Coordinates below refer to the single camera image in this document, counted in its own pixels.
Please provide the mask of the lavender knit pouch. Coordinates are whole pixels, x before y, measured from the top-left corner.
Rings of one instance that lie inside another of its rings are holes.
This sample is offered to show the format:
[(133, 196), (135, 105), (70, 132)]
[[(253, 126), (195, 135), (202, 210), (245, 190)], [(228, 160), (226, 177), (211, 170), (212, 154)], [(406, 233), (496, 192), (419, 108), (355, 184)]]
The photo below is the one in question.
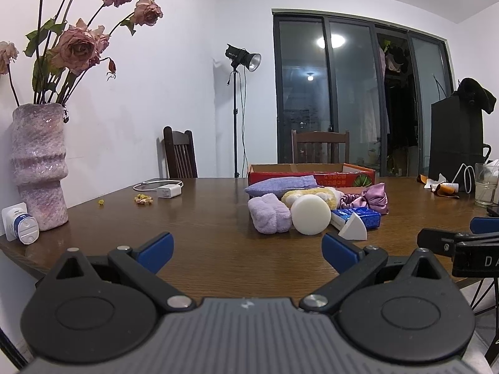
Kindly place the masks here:
[(258, 181), (245, 188), (250, 197), (261, 197), (272, 193), (279, 199), (287, 192), (319, 187), (314, 176), (283, 176)]

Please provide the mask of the black sliding glass door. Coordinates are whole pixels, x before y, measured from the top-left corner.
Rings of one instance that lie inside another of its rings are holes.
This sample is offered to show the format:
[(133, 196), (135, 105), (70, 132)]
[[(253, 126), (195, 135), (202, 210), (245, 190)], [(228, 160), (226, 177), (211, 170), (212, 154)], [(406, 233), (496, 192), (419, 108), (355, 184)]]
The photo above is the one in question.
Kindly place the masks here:
[(292, 130), (350, 134), (350, 162), (381, 176), (429, 170), (430, 108), (453, 91), (444, 40), (344, 15), (273, 16), (278, 160)]

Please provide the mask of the purple satin scrunchie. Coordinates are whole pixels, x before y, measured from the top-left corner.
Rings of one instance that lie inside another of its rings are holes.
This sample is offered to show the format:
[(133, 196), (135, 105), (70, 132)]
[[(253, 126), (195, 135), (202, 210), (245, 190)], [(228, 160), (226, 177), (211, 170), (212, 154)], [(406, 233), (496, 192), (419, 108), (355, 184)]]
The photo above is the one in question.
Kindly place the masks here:
[(388, 198), (384, 182), (366, 187), (361, 193), (344, 193), (339, 209), (369, 208), (381, 215), (388, 214)]

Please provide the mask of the dark wooden chair left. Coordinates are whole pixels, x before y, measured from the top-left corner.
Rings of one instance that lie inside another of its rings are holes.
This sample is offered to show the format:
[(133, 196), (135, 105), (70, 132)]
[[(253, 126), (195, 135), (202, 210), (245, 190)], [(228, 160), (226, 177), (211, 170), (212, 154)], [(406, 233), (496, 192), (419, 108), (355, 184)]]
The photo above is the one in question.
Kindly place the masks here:
[(163, 128), (163, 143), (167, 162), (167, 173), (171, 179), (197, 178), (195, 146), (190, 130), (174, 131), (170, 126)]

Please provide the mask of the black paper bag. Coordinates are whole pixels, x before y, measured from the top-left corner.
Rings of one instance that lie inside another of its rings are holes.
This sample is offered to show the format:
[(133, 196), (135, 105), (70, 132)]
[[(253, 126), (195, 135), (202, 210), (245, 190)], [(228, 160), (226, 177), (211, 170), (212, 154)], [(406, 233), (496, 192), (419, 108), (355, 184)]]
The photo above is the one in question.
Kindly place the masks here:
[(431, 105), (429, 177), (440, 174), (465, 192), (474, 189), (473, 167), (484, 161), (482, 110), (462, 102), (456, 93)]

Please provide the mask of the red orange cardboard box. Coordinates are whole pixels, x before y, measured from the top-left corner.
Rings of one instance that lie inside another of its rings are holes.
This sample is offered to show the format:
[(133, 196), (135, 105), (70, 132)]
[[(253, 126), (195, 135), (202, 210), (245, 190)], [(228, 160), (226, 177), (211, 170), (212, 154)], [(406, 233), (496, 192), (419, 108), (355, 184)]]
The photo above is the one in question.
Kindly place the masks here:
[(248, 182), (254, 184), (286, 176), (313, 176), (319, 185), (328, 187), (369, 187), (375, 184), (374, 170), (348, 163), (251, 165)]

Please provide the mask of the white wall plug device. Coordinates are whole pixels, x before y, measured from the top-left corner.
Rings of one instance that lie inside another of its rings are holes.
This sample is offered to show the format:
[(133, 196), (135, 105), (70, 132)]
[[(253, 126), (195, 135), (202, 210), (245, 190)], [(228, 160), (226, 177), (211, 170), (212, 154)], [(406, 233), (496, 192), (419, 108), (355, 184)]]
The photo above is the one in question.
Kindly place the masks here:
[(2, 224), (8, 242), (20, 242), (29, 246), (37, 241), (40, 230), (34, 216), (28, 213), (26, 203), (2, 209)]

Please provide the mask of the dark wooden chair centre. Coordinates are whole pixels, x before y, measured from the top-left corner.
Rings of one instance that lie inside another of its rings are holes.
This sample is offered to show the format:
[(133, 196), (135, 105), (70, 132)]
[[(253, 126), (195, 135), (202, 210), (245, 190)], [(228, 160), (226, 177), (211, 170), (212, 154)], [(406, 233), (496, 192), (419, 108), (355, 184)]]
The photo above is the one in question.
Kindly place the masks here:
[(294, 164), (335, 164), (340, 160), (339, 150), (344, 149), (343, 159), (350, 161), (350, 134), (340, 132), (298, 132), (292, 130), (292, 161)]

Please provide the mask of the orange white wrapper items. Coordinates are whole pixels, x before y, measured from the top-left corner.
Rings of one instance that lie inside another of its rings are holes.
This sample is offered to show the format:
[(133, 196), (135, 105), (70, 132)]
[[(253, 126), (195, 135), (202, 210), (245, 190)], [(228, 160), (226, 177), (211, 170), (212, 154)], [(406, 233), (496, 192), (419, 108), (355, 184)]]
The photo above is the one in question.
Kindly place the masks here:
[(442, 174), (437, 180), (432, 180), (428, 176), (418, 175), (417, 181), (424, 185), (424, 189), (430, 190), (434, 195), (449, 199), (459, 199), (459, 185), (449, 182)]

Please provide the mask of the dark wooden chair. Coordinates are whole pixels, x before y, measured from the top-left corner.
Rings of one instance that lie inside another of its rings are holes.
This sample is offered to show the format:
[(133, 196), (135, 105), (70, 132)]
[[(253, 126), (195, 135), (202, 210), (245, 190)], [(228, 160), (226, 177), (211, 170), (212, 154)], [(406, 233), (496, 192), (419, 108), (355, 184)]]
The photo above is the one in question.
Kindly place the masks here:
[(344, 149), (343, 159), (350, 161), (350, 134), (340, 132), (298, 132), (292, 130), (292, 161), (294, 164), (335, 164), (340, 160), (339, 150)]
[(167, 173), (171, 179), (197, 178), (195, 146), (190, 130), (174, 131), (170, 126), (163, 128), (163, 143), (167, 162)]

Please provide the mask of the studio light on stand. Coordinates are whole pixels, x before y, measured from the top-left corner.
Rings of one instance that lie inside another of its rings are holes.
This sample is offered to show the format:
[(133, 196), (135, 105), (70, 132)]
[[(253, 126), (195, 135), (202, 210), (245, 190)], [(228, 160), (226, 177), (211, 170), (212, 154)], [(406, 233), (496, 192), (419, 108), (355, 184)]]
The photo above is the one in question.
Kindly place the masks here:
[(252, 53), (244, 48), (239, 48), (228, 44), (225, 50), (225, 57), (230, 61), (232, 68), (228, 84), (233, 90), (233, 177), (239, 178), (239, 124), (238, 115), (245, 99), (244, 77), (239, 72), (242, 68), (243, 72), (253, 73), (261, 64), (260, 53)]

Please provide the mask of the yellow dried petals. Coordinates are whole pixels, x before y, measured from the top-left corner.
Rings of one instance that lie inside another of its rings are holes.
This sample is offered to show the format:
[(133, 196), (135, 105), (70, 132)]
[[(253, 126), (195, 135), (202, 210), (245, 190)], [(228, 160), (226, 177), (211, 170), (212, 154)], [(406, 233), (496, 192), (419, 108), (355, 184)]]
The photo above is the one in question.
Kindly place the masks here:
[(143, 193), (139, 193), (137, 194), (134, 198), (133, 198), (133, 201), (137, 204), (137, 205), (151, 205), (153, 204), (154, 202), (154, 199), (149, 196), (149, 195), (145, 195)]

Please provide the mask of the dried pink roses bouquet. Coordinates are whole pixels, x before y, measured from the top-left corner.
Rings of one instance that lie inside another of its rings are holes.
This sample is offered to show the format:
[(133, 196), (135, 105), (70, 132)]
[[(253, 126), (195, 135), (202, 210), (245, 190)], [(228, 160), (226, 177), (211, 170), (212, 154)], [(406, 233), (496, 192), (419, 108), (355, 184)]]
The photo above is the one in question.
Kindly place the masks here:
[[(22, 51), (34, 59), (31, 76), (32, 103), (45, 105), (55, 102), (65, 107), (70, 96), (89, 69), (102, 62), (108, 63), (107, 77), (116, 77), (116, 64), (104, 57), (116, 29), (124, 27), (133, 35), (138, 26), (152, 27), (163, 17), (155, 0), (101, 0), (101, 6), (92, 17), (76, 23), (68, 22), (69, 11), (75, 0), (62, 0), (56, 14), (43, 19), (44, 0), (38, 0), (36, 28), (26, 35), (27, 44)], [(105, 8), (119, 8), (134, 2), (134, 8), (125, 18), (107, 31), (103, 25), (91, 26)]]

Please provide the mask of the pink textured vase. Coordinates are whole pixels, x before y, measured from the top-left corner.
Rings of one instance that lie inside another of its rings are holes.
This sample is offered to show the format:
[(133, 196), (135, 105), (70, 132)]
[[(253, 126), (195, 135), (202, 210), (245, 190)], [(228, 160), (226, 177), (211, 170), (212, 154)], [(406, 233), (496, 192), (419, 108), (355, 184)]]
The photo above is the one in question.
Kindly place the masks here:
[(25, 104), (13, 111), (13, 183), (41, 231), (68, 222), (61, 181), (68, 176), (64, 110), (57, 103)]

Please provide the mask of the white round sponge puff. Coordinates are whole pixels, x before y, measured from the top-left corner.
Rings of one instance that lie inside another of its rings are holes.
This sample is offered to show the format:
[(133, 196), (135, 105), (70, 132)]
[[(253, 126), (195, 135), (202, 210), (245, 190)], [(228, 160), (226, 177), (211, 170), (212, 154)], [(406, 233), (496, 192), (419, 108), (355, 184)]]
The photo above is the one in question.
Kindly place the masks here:
[(314, 194), (299, 197), (290, 209), (293, 227), (306, 236), (319, 235), (331, 220), (331, 210), (327, 203)]

